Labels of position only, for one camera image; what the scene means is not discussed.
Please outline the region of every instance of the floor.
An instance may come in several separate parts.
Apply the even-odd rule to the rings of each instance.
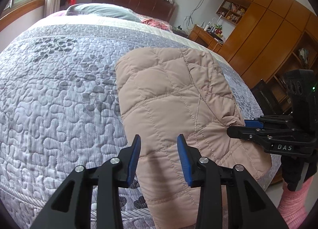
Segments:
[[[311,208],[314,206],[316,200],[318,199],[318,174],[316,173],[314,175],[314,180],[311,184],[311,187],[309,189],[307,199],[305,202],[305,207],[307,212],[311,210]],[[269,186],[266,190],[267,195],[271,199],[271,201],[274,203],[274,205],[277,207],[281,198],[281,195],[283,193],[282,189],[282,183],[278,183],[272,186]]]

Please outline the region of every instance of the window sill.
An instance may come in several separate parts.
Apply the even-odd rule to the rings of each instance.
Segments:
[[[5,10],[0,16],[0,32],[18,18],[44,4],[45,0],[25,0],[19,2],[16,6],[13,6],[13,8]]]

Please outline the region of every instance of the gray floral bedspread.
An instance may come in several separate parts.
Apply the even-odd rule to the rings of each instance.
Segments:
[[[0,54],[0,198],[21,228],[77,166],[101,165],[127,145],[116,61],[138,47],[187,47],[112,26],[35,27]],[[238,74],[220,62],[245,118],[261,110]],[[120,189],[125,228],[154,228],[135,179]],[[96,228],[93,191],[92,228]]]

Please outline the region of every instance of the beige quilted jacket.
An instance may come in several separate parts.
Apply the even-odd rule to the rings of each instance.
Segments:
[[[211,54],[139,48],[118,61],[116,75],[127,140],[142,140],[137,177],[156,228],[182,228],[197,218],[200,189],[184,180],[179,134],[202,156],[226,167],[242,164],[254,178],[271,167],[259,146],[227,136],[227,127],[243,126],[244,118]]]

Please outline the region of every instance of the blue gripper pad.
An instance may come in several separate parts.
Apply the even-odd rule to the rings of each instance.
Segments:
[[[138,164],[138,159],[140,155],[140,150],[141,150],[141,138],[139,135],[136,135],[133,141],[133,144],[131,145],[133,147],[133,152],[131,154],[131,158],[128,163],[128,177],[127,177],[127,183],[130,186],[135,178],[136,174],[136,169],[137,169],[137,164]]]
[[[262,129],[264,127],[263,123],[259,121],[254,121],[254,120],[244,120],[245,121],[245,126],[249,128],[260,128]]]
[[[184,179],[188,183],[188,186],[191,187],[192,182],[193,182],[192,169],[191,169],[190,160],[189,160],[187,150],[186,150],[188,145],[185,142],[183,135],[178,136],[177,147],[178,147],[178,153],[179,153],[179,158],[180,158],[180,162],[181,162],[181,166],[182,166]]]

